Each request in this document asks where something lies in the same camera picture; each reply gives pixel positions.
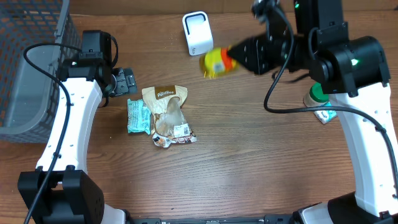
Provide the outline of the teal wet wipes pack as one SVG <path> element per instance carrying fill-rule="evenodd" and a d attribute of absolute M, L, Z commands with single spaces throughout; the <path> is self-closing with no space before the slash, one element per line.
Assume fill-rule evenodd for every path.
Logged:
<path fill-rule="evenodd" d="M 150 135 L 151 112 L 144 100 L 127 100 L 127 132 Z"/>

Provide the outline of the yellow oil bottle silver cap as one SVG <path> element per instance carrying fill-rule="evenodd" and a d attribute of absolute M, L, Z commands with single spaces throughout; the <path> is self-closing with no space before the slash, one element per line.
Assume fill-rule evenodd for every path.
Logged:
<path fill-rule="evenodd" d="M 200 69 L 207 79 L 217 79 L 238 69 L 235 59 L 228 55 L 231 47 L 217 47 L 200 57 Z"/>

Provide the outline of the brown Pantree snack bag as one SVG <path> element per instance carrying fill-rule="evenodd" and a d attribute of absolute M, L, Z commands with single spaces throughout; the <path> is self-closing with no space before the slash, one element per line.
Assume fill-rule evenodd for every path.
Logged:
<path fill-rule="evenodd" d="M 181 110 L 187 96 L 188 89 L 178 85 L 142 89 L 142 99 L 154 117 L 151 133 L 156 146 L 168 148 L 197 141 Z"/>

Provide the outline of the green lid white jar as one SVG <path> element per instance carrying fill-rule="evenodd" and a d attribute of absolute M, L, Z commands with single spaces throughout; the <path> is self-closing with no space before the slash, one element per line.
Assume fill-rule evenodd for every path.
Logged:
<path fill-rule="evenodd" d="M 320 83 L 315 83 L 303 97 L 303 103 L 306 107 L 323 106 L 329 102 L 329 96 L 323 93 Z"/>

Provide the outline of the small teal tissue pack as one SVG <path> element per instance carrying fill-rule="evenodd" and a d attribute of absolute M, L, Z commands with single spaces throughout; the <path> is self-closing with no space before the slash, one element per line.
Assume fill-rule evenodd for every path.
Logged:
<path fill-rule="evenodd" d="M 333 110 L 318 110 L 314 111 L 314 114 L 323 124 L 329 123 L 337 116 L 336 111 Z"/>

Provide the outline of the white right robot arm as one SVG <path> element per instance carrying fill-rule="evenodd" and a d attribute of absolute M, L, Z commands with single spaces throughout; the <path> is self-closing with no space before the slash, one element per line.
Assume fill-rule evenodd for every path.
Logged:
<path fill-rule="evenodd" d="M 266 223 L 396 223 L 397 138 L 391 115 L 390 73 L 377 39 L 350 39 L 341 1 L 294 1 L 292 25 L 278 1 L 255 1 L 266 32 L 233 46 L 228 55 L 255 74 L 308 70 L 328 95 L 345 134 L 355 191 L 267 215 Z"/>

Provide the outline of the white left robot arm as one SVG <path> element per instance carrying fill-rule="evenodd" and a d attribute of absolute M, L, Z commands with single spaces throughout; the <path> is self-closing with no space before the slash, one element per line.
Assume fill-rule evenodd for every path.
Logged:
<path fill-rule="evenodd" d="M 130 68 L 116 67 L 116 38 L 101 30 L 83 32 L 82 46 L 62 62 L 59 74 L 43 71 L 24 52 L 25 61 L 60 89 L 58 107 L 45 151 L 35 170 L 21 172 L 17 188 L 28 208 L 25 223 L 132 223 L 127 210 L 104 201 L 87 174 L 87 151 L 98 107 L 109 99 L 137 93 Z"/>

